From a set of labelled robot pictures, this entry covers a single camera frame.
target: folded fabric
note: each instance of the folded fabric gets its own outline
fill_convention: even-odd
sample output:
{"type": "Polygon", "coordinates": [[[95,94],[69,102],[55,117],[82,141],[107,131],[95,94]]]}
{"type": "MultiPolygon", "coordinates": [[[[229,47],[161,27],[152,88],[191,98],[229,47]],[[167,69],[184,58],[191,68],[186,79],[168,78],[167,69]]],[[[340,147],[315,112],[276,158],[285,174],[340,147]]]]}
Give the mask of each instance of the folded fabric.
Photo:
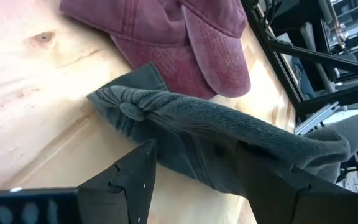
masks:
{"type": "Polygon", "coordinates": [[[210,99],[250,89],[240,0],[62,0],[60,10],[110,34],[134,68],[153,62],[173,92],[210,99]]]}
{"type": "Polygon", "coordinates": [[[134,142],[156,139],[161,165],[225,193],[246,196],[235,165],[241,150],[257,146],[330,182],[340,163],[358,151],[358,116],[297,136],[240,111],[171,93],[151,64],[88,99],[134,142]]]}

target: metal rod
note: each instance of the metal rod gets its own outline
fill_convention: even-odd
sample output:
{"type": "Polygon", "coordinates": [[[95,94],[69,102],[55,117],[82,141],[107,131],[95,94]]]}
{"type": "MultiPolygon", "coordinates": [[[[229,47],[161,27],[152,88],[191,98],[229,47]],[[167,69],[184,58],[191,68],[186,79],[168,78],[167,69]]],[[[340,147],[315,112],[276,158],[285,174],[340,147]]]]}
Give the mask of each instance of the metal rod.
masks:
{"type": "Polygon", "coordinates": [[[323,65],[330,65],[332,67],[340,68],[349,72],[358,73],[358,62],[354,62],[352,60],[314,52],[308,49],[303,49],[301,47],[295,47],[288,44],[282,44],[275,40],[271,40],[269,44],[270,47],[273,48],[275,51],[283,54],[292,55],[323,65]]]}
{"type": "Polygon", "coordinates": [[[328,95],[320,96],[311,100],[306,100],[299,104],[298,110],[303,114],[310,114],[314,113],[329,103],[334,103],[337,101],[341,106],[358,103],[358,86],[335,93],[330,93],[328,95]]]}

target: wood knot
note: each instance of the wood knot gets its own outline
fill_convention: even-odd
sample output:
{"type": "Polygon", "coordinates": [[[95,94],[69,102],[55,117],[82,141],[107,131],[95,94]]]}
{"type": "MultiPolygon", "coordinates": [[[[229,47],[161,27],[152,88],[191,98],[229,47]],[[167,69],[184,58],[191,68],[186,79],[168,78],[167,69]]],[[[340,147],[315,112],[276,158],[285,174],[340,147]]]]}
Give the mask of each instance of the wood knot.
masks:
{"type": "Polygon", "coordinates": [[[47,43],[53,39],[53,33],[52,32],[43,32],[41,34],[36,35],[34,37],[34,39],[41,43],[47,43]]]}

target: cap brim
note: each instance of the cap brim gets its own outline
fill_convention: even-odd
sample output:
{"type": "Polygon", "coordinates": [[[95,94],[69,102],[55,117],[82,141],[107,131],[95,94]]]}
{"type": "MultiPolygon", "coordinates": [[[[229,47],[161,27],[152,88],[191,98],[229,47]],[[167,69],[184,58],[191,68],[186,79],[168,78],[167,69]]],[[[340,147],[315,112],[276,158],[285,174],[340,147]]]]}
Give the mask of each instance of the cap brim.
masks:
{"type": "Polygon", "coordinates": [[[207,100],[216,95],[201,74],[190,44],[154,47],[114,36],[111,38],[134,68],[152,62],[170,91],[207,100]]]}
{"type": "Polygon", "coordinates": [[[197,64],[209,86],[222,96],[245,95],[250,78],[240,38],[221,33],[185,6],[182,13],[197,64]]]}

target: plywood surface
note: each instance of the plywood surface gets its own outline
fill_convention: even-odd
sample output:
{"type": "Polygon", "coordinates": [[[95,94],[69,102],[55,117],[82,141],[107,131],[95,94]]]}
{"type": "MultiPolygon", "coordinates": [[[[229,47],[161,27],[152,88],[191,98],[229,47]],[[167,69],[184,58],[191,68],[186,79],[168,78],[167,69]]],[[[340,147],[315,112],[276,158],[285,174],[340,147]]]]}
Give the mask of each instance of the plywood surface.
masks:
{"type": "MultiPolygon", "coordinates": [[[[295,112],[250,28],[252,80],[213,101],[292,131],[295,112]]],[[[109,37],[63,17],[58,0],[0,0],[0,189],[76,186],[134,148],[85,96],[128,72],[109,37]]],[[[149,223],[254,223],[247,201],[157,169],[149,223]]]]}

